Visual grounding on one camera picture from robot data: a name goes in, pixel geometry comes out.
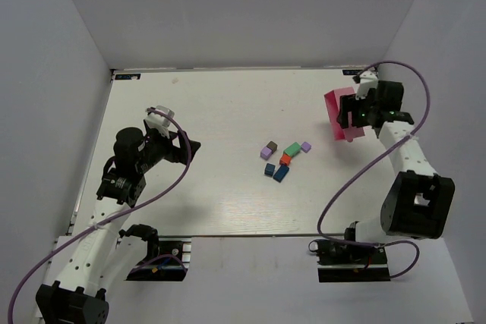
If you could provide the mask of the pink plastic box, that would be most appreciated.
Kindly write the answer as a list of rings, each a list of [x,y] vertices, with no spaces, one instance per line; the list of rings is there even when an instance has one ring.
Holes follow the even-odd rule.
[[[352,87],[344,87],[331,90],[323,95],[334,140],[346,140],[348,142],[352,142],[356,138],[365,136],[365,131],[362,127],[349,127],[343,130],[337,121],[340,97],[353,95],[354,93],[355,91]]]

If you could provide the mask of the brown wood block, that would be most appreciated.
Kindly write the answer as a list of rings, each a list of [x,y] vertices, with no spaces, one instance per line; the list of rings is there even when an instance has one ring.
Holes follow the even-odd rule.
[[[276,143],[274,143],[273,141],[270,141],[268,144],[267,144],[267,148],[270,149],[273,153],[277,150],[278,146]]]

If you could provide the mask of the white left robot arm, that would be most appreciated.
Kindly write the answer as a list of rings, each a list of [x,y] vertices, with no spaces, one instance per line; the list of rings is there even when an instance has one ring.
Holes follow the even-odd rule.
[[[189,166],[200,148],[181,128],[171,131],[174,123],[171,116],[153,110],[143,130],[126,127],[116,134],[87,228],[70,239],[76,247],[54,282],[41,285],[36,293],[44,322],[105,323],[107,296],[114,285],[136,264],[162,256],[155,228],[122,226],[142,207],[138,199],[146,187],[146,173],[162,160]]]

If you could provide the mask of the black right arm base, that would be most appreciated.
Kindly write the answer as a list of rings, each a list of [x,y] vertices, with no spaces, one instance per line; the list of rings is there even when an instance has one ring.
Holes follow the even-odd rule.
[[[390,271],[383,248],[342,245],[324,239],[308,245],[317,257],[320,283],[389,282]]]

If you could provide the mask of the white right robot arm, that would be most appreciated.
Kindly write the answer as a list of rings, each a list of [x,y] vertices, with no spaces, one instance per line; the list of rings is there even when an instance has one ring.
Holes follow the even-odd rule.
[[[396,174],[377,216],[354,224],[355,241],[360,243],[438,239],[450,211],[455,184],[426,159],[412,134],[415,122],[401,109],[403,94],[399,82],[368,80],[339,101],[339,126],[371,127],[391,151],[388,156]]]

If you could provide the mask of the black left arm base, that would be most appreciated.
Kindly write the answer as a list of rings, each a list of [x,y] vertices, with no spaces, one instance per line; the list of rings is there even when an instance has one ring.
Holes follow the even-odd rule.
[[[135,237],[142,241],[145,256],[128,274],[127,281],[137,282],[183,282],[190,266],[190,238],[161,237],[149,225],[132,225],[120,230],[119,243],[125,238]]]

